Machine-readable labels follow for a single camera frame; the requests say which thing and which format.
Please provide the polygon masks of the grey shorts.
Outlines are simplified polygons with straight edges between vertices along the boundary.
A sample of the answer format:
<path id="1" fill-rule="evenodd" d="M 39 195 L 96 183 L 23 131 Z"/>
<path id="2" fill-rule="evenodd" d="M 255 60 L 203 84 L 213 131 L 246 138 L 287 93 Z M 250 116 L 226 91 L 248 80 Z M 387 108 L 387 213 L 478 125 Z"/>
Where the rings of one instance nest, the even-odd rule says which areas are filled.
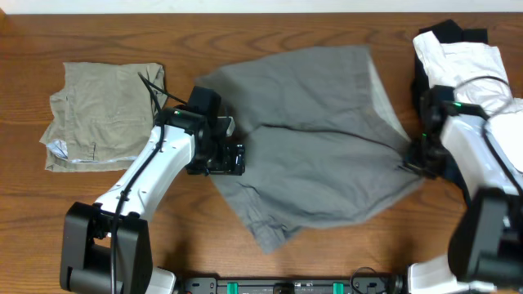
<path id="1" fill-rule="evenodd" d="M 266 253 L 305 228 L 363 223 L 414 192 L 409 138 L 366 46 L 309 47 L 197 78 L 245 146 L 242 176 L 213 183 Z"/>

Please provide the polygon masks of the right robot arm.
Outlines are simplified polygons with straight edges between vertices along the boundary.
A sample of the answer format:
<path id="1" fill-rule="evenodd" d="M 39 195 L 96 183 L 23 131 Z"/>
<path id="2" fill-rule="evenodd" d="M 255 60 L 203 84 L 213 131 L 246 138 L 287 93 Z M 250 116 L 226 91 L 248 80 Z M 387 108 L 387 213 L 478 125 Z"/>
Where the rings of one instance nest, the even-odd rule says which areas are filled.
<path id="1" fill-rule="evenodd" d="M 418 102 L 423 134 L 409 168 L 443 175 L 454 160 L 470 200 L 447 252 L 408 269 L 410 293 L 489 293 L 522 289 L 522 179 L 487 127 L 479 105 L 434 86 Z"/>

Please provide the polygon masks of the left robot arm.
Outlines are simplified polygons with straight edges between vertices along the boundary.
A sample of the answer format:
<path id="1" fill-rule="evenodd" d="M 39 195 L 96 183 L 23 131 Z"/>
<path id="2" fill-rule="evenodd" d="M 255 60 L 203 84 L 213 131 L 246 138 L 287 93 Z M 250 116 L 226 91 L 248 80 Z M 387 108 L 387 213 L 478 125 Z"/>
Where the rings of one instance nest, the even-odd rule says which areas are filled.
<path id="1" fill-rule="evenodd" d="M 167 293 L 174 273 L 153 264 L 149 223 L 176 176 L 240 176 L 245 148 L 228 141 L 235 129 L 221 117 L 221 97 L 194 87 L 188 102 L 159 111 L 144 149 L 93 204 L 65 215 L 60 286 L 72 293 Z"/>

